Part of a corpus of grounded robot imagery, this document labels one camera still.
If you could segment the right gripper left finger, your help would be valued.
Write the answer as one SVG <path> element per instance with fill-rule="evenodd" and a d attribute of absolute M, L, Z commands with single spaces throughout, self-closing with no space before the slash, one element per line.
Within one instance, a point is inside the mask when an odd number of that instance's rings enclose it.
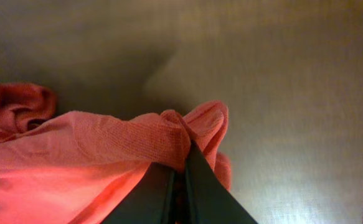
<path fill-rule="evenodd" d="M 175 172 L 153 163 L 102 224 L 175 224 Z"/>

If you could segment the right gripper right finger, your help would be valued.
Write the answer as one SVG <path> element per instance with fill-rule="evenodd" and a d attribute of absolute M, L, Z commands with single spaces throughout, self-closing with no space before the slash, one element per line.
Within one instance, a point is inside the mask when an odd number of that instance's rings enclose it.
<path fill-rule="evenodd" d="M 185 167 L 190 224 L 257 224 L 216 178 L 195 142 Z"/>

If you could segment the orange FRAM t-shirt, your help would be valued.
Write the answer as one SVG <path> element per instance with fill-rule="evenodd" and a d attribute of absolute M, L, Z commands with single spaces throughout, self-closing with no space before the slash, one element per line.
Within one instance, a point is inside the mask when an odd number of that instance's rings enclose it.
<path fill-rule="evenodd" d="M 0 85 L 0 223 L 99 223 L 150 164 L 183 172 L 192 142 L 230 188 L 230 162 L 218 151 L 229 121 L 224 103 L 123 121 L 80 111 L 54 116 L 56 101 L 39 85 Z"/>

